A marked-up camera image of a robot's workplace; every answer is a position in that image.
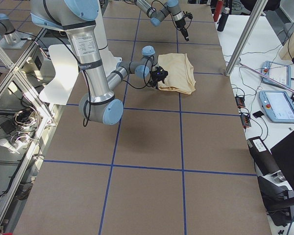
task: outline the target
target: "white desk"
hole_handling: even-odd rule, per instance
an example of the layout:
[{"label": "white desk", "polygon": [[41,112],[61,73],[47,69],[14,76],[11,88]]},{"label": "white desk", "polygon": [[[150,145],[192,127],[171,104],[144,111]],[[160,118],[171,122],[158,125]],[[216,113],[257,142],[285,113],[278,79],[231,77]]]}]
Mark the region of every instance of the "white desk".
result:
[{"label": "white desk", "polygon": [[[224,28],[223,32],[218,32],[218,37],[220,40],[220,44],[222,46],[222,51],[224,54],[224,58],[226,61],[230,60],[230,56],[234,51],[234,48],[240,38],[240,35],[246,25],[246,22],[248,20],[249,16],[236,16],[236,15],[230,15],[228,18],[228,21],[226,23],[226,26]],[[269,22],[265,17],[260,17],[257,25],[255,26],[248,43],[246,44],[242,54],[246,52],[266,52],[268,50],[276,48],[278,45],[281,45],[279,39],[275,35],[273,29],[271,28]],[[266,60],[272,61],[274,58],[274,62],[286,64],[289,65],[292,62],[291,61],[284,61],[281,60],[280,57],[277,55],[279,49],[282,46],[279,46],[278,48],[269,51],[267,53],[253,53],[253,54],[245,54],[241,55],[240,58],[242,60],[242,63],[253,68],[258,69],[262,67],[262,63]],[[294,78],[294,65],[291,66],[291,76]],[[235,84],[237,87],[243,89],[245,91],[245,94],[255,94],[255,91],[253,91],[251,88],[248,88],[245,86],[242,82],[254,89],[257,89],[261,82],[260,76],[257,74],[245,69],[241,68],[241,74],[242,78],[239,74],[239,66],[236,66],[230,76],[231,83]],[[261,84],[262,90],[283,90],[276,86],[271,86],[262,83]],[[243,94],[243,92],[234,89],[234,94]],[[258,94],[256,95],[255,100],[253,101],[254,96],[246,96],[245,97],[245,105],[250,111],[250,113],[254,113],[256,111],[261,110],[261,105],[259,102]],[[265,120],[268,129],[269,129],[269,135],[267,139],[265,140],[265,144],[268,147],[268,149],[271,149],[276,143],[278,143],[281,139],[286,137],[292,130],[294,130],[294,124],[277,124],[272,123],[269,121],[269,119],[266,116],[263,116],[263,119]],[[266,136],[266,126],[264,122],[258,118],[256,120],[263,128],[264,133],[262,135],[262,138]],[[252,127],[246,129],[246,139],[259,136],[261,134],[261,128],[253,121],[251,121]],[[276,227],[271,218],[268,216],[271,232],[273,235],[276,235],[280,230],[285,230],[284,234],[287,232],[288,227]],[[289,235],[294,235],[294,223],[292,224],[291,231]]]}]

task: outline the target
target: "aluminum pole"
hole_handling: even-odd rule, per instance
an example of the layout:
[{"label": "aluminum pole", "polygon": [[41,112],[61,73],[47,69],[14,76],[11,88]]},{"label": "aluminum pole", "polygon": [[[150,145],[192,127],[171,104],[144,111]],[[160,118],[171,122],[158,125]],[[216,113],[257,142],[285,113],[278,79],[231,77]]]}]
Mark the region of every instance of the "aluminum pole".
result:
[{"label": "aluminum pole", "polygon": [[289,92],[292,92],[292,93],[294,94],[294,90],[292,90],[291,88],[288,88],[288,87],[286,87],[285,85],[283,85],[283,84],[281,84],[281,83],[275,81],[274,79],[272,79],[272,78],[266,76],[265,74],[262,74],[261,72],[259,72],[259,71],[257,71],[257,70],[253,70],[252,68],[248,67],[247,65],[242,64],[241,62],[239,62],[238,64],[241,65],[241,66],[243,66],[244,68],[246,68],[246,69],[248,69],[248,70],[250,70],[250,71],[253,71],[253,72],[255,72],[256,74],[258,74],[258,75],[260,75],[260,76],[262,76],[262,77],[264,77],[264,78],[270,80],[271,82],[274,82],[274,83],[277,84],[279,87],[282,87],[282,88],[284,88],[285,90],[288,90]]},{"label": "aluminum pole", "polygon": [[259,17],[261,16],[261,13],[263,12],[268,0],[257,0],[254,9],[252,10],[250,17],[246,23],[246,26],[243,30],[243,33],[241,34],[241,37],[239,41],[237,42],[237,45],[233,51],[232,57],[228,63],[228,66],[225,70],[225,75],[230,76],[231,72],[234,69],[235,64],[237,63]]}]

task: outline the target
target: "table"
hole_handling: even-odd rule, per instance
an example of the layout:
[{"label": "table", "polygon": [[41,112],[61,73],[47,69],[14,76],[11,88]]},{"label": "table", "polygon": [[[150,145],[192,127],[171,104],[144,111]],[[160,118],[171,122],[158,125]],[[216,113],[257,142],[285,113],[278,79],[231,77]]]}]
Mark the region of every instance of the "table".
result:
[{"label": "table", "polygon": [[[226,23],[225,29],[223,32],[218,32],[218,37],[220,40],[220,44],[222,46],[222,51],[224,55],[225,60],[229,60],[230,56],[239,40],[239,37],[243,31],[243,28],[248,20],[249,16],[235,16],[231,15],[228,18],[228,21]],[[292,64],[291,65],[291,74],[292,78],[294,78],[294,65],[292,61],[283,61],[277,56],[279,49],[282,47],[279,39],[275,35],[272,27],[270,26],[269,22],[267,21],[266,17],[260,17],[257,25],[255,26],[255,29],[253,30],[247,45],[245,46],[242,55],[240,56],[242,63],[257,69],[262,67],[262,63],[266,60],[272,61],[281,64]],[[233,70],[232,74],[230,75],[231,83],[233,87],[239,87],[242,88],[246,94],[255,94],[255,92],[251,89],[257,89],[258,86],[261,86],[262,90],[274,90],[274,91],[282,91],[283,89],[280,89],[276,86],[271,86],[268,84],[262,83],[260,85],[261,78],[260,76],[256,75],[253,72],[248,71],[247,69],[242,68],[240,70],[239,66],[236,66]],[[256,111],[261,110],[261,104],[258,99],[258,95],[256,99],[254,100],[254,96],[246,96],[245,97],[245,104],[246,107],[249,109],[250,113],[254,113]],[[268,137],[264,141],[268,149],[271,149],[274,145],[276,145],[281,139],[286,137],[292,130],[294,130],[294,124],[280,124],[280,123],[272,123],[269,121],[269,119],[265,116],[263,116],[263,119],[265,120],[269,132]],[[259,118],[255,121],[257,121],[263,128],[264,134],[262,137],[264,138],[266,136],[266,126],[262,120]],[[261,134],[261,128],[255,123],[255,121],[251,121],[251,128],[247,128],[245,132],[246,139],[259,136]],[[287,183],[279,184],[281,185],[287,185],[290,188],[290,185]],[[270,221],[270,227],[272,234],[276,234],[280,230],[287,230],[287,228],[284,228],[282,226],[276,227],[270,217],[268,216],[268,219]],[[292,225],[292,229],[290,231],[290,235],[294,235],[294,224]]]},{"label": "table", "polygon": [[13,234],[270,233],[210,7],[181,8],[194,15],[188,43],[170,19],[153,28],[124,2],[109,3],[105,30],[124,60],[140,59],[146,45],[187,53],[196,91],[122,83],[120,123],[84,128],[77,104],[86,86],[78,78]]}]

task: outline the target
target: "folded towel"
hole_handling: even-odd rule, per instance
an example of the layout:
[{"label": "folded towel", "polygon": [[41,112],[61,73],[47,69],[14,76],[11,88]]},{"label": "folded towel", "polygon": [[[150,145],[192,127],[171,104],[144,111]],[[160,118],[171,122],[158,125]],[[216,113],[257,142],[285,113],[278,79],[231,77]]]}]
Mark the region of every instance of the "folded towel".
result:
[{"label": "folded towel", "polygon": [[164,84],[158,82],[160,90],[183,94],[191,94],[195,91],[194,67],[188,60],[187,54],[159,55],[158,64],[169,73]]}]

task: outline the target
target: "white panel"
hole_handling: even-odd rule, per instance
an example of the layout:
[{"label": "white panel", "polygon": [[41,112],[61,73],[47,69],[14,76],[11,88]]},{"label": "white panel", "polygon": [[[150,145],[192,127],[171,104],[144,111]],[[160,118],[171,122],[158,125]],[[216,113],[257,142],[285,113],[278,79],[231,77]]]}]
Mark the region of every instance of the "white panel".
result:
[{"label": "white panel", "polygon": [[280,8],[294,22],[294,0],[281,0]]}]

